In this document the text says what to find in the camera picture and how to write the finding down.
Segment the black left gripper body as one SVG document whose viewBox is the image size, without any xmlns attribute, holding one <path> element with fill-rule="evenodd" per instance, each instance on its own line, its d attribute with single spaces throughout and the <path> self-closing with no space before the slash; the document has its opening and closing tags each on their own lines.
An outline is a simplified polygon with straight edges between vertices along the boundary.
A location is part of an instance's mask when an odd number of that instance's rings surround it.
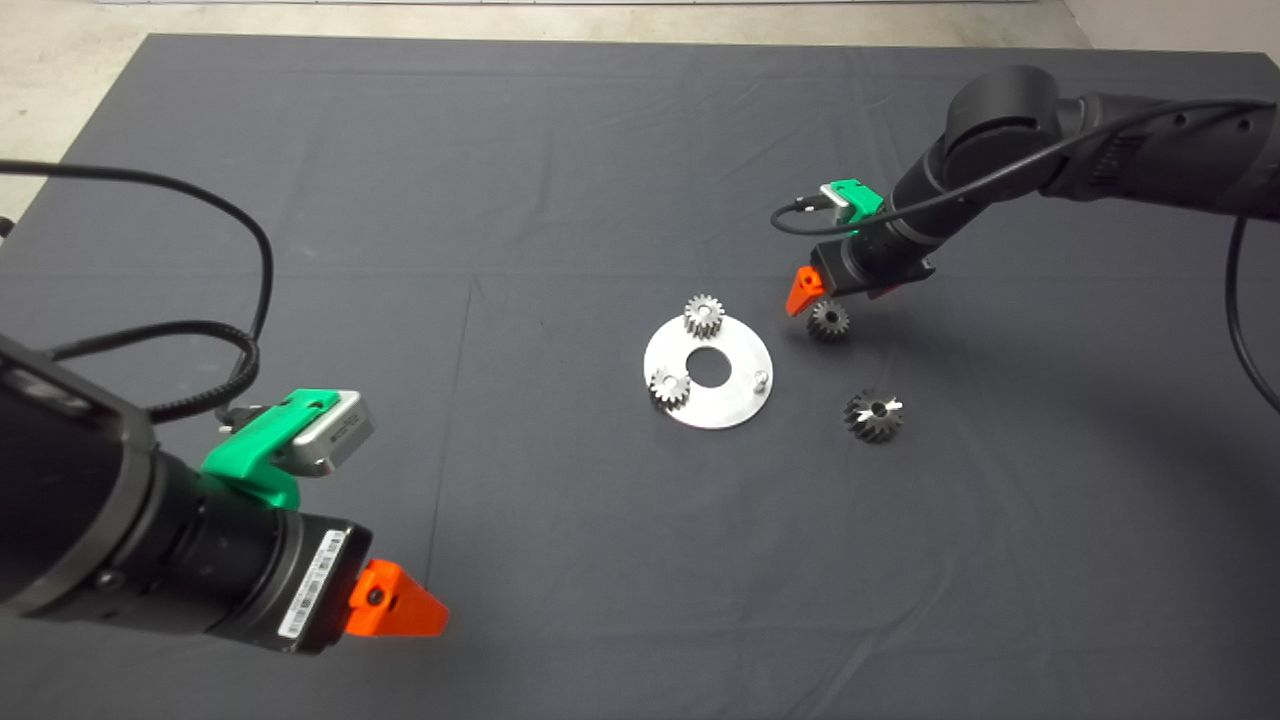
<svg viewBox="0 0 1280 720">
<path fill-rule="evenodd" d="M 234 547 L 247 553 L 248 578 L 230 612 L 230 639 L 303 656 L 337 643 L 372 543 L 370 529 L 308 512 L 238 512 L 230 529 Z"/>
</svg>

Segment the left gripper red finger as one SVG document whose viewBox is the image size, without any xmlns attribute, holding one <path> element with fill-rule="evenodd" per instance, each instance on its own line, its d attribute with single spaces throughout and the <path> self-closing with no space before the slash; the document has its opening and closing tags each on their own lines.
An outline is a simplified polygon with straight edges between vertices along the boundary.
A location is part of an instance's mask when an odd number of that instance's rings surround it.
<svg viewBox="0 0 1280 720">
<path fill-rule="evenodd" d="M 449 609 L 398 564 L 371 559 L 348 594 L 347 633 L 357 637 L 439 637 Z"/>
</svg>

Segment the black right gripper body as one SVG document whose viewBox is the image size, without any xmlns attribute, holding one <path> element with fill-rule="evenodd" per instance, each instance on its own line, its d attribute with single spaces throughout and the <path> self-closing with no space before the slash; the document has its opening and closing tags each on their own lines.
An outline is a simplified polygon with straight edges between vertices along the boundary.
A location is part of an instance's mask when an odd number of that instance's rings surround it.
<svg viewBox="0 0 1280 720">
<path fill-rule="evenodd" d="M 826 295 L 838 299 L 887 284 L 911 284 L 936 273 L 931 246 L 897 234 L 850 234 L 817 243 L 810 265 L 822 275 Z"/>
</svg>

